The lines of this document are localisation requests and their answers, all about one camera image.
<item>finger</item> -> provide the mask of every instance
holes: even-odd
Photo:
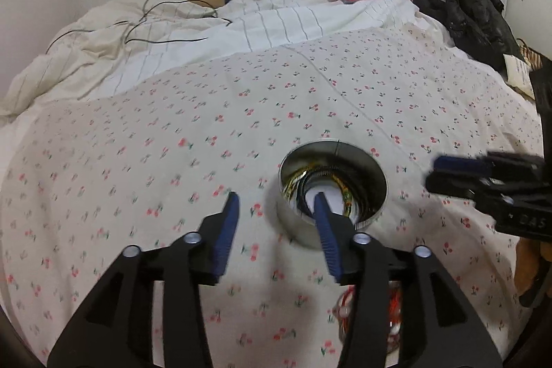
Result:
[[[520,239],[515,247],[514,284],[519,295],[524,294],[533,284],[539,271],[540,245],[538,241]]]
[[[541,242],[540,243],[540,255],[548,262],[552,262],[552,243]]]

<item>round metal container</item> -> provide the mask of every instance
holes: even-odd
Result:
[[[360,223],[355,223],[354,214],[352,214],[351,221],[355,225],[355,229],[366,229],[382,214],[387,199],[387,179],[382,168],[379,167],[374,158],[360,148],[338,140],[324,139],[303,144],[288,153],[280,165],[280,171],[278,172],[280,195],[276,203],[278,218],[286,232],[303,246],[318,250],[322,248],[314,220],[302,214],[294,205],[286,200],[284,187],[293,173],[308,164],[327,165],[335,164],[335,161],[339,162],[340,160],[355,167],[362,175],[362,179],[359,182],[369,184],[369,189],[366,190],[370,192],[371,197],[368,200],[372,210],[376,211],[368,219]],[[342,211],[336,209],[330,199],[328,199],[328,202],[333,212],[342,213]],[[353,213],[356,209],[356,205],[353,204]]]

